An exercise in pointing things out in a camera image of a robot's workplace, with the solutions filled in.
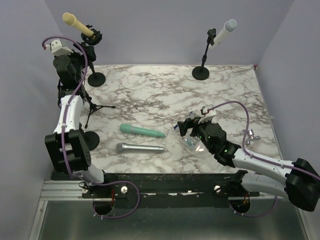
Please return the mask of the black shock-mount round-base stand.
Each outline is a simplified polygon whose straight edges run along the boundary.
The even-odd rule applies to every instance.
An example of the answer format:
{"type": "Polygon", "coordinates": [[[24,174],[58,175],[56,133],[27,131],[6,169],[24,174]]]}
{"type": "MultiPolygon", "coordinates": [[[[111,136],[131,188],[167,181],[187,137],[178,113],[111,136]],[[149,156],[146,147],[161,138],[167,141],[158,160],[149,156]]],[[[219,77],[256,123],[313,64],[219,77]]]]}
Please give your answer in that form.
{"type": "Polygon", "coordinates": [[[84,33],[81,33],[81,45],[87,55],[88,66],[92,71],[92,74],[89,75],[87,81],[91,87],[100,87],[105,83],[106,77],[103,73],[95,71],[93,62],[97,59],[94,46],[102,40],[103,35],[100,31],[94,29],[92,25],[86,25],[86,27],[93,32],[92,36],[87,36],[84,33]]]}

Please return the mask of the beige microphone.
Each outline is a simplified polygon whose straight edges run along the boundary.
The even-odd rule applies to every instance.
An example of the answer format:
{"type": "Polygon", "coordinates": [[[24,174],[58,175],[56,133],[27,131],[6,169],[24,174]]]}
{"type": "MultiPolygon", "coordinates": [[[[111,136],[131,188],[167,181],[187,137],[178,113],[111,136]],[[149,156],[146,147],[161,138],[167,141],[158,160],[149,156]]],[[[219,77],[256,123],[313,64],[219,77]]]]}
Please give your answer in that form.
{"type": "Polygon", "coordinates": [[[76,28],[79,30],[82,34],[84,34],[87,37],[91,37],[94,32],[90,30],[88,27],[86,27],[83,23],[81,23],[74,14],[71,14],[69,12],[65,12],[62,15],[62,20],[69,26],[76,28]]]}

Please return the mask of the black tripod microphone stand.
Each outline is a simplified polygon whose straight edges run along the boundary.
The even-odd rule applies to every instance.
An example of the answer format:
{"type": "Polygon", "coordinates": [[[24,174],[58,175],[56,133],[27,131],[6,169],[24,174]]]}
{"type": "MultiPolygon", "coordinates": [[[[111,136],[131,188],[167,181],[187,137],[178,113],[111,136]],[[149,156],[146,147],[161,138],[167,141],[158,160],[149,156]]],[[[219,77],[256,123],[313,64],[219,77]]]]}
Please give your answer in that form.
{"type": "Polygon", "coordinates": [[[85,129],[88,128],[88,124],[89,124],[90,117],[92,114],[94,114],[95,112],[97,112],[98,110],[100,110],[102,108],[111,108],[111,109],[116,108],[116,106],[114,106],[114,105],[97,105],[97,104],[93,103],[92,97],[88,94],[88,92],[86,90],[84,91],[84,99],[89,104],[89,113],[88,113],[87,120],[86,120],[86,123],[84,126],[85,129]]]}

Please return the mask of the green microphone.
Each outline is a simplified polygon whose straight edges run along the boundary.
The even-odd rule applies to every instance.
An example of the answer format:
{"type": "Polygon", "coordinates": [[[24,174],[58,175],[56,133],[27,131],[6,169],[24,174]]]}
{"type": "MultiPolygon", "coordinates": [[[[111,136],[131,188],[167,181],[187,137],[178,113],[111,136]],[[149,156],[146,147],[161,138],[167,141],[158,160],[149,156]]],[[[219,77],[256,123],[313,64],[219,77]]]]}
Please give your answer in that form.
{"type": "Polygon", "coordinates": [[[121,124],[119,126],[119,130],[126,134],[137,134],[137,135],[143,135],[143,136],[155,137],[155,138],[166,137],[166,134],[163,132],[142,128],[142,127],[136,127],[130,124],[121,124]]]}

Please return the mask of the grey microphone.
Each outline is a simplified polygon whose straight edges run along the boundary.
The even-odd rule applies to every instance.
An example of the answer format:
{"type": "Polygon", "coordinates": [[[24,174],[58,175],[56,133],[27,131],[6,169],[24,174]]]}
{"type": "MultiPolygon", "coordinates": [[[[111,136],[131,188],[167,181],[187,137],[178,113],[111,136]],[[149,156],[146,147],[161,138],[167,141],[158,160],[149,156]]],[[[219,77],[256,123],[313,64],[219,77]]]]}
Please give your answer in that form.
{"type": "Polygon", "coordinates": [[[118,153],[162,153],[164,150],[163,146],[128,144],[124,142],[116,145],[118,153]]]}

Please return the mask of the black clip microphone stand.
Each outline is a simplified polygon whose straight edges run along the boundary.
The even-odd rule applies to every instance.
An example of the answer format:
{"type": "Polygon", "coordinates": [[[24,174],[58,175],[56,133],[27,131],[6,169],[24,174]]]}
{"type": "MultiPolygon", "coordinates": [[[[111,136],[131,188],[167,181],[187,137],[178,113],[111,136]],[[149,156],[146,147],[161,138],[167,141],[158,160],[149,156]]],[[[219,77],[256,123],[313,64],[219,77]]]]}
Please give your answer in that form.
{"type": "Polygon", "coordinates": [[[84,141],[90,151],[93,151],[97,148],[100,143],[99,135],[94,131],[86,131],[82,133],[84,141]]]}

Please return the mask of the white microphone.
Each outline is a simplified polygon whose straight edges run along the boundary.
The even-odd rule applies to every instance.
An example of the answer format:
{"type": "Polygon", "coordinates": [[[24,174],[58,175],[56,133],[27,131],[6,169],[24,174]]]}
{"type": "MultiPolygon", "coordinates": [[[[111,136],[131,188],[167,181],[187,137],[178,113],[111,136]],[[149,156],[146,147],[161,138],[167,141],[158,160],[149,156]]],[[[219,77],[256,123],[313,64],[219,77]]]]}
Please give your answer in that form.
{"type": "Polygon", "coordinates": [[[230,19],[224,23],[223,28],[213,39],[213,43],[209,44],[209,49],[217,47],[229,34],[231,34],[237,27],[237,21],[235,19],[230,19]]]}

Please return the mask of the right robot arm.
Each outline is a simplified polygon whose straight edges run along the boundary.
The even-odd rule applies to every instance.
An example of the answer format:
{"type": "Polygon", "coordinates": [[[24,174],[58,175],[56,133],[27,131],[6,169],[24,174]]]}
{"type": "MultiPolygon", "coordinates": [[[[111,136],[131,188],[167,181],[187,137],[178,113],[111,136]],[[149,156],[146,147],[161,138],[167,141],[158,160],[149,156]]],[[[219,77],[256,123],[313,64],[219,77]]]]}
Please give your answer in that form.
{"type": "Polygon", "coordinates": [[[227,133],[218,123],[187,118],[177,123],[179,134],[198,138],[210,154],[224,166],[245,169],[246,173],[230,183],[230,191],[241,196],[245,192],[265,192],[287,198],[294,206],[313,212],[320,199],[320,176],[305,159],[280,160],[247,151],[227,140],[227,133]]]}

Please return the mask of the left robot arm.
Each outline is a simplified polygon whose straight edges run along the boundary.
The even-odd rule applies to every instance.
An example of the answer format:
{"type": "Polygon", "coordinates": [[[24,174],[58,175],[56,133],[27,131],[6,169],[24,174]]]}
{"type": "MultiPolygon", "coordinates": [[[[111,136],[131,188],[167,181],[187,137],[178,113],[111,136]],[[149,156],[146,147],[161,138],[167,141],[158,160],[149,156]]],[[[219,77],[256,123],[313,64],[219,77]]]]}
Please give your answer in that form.
{"type": "Polygon", "coordinates": [[[100,138],[95,132],[84,132],[80,122],[85,102],[91,101],[83,85],[88,65],[82,54],[59,39],[45,48],[54,55],[53,65],[59,76],[59,120],[53,133],[44,139],[53,167],[58,173],[94,185],[93,191],[99,197],[107,197],[111,185],[104,181],[104,172],[92,164],[90,153],[98,146],[100,138]]]}

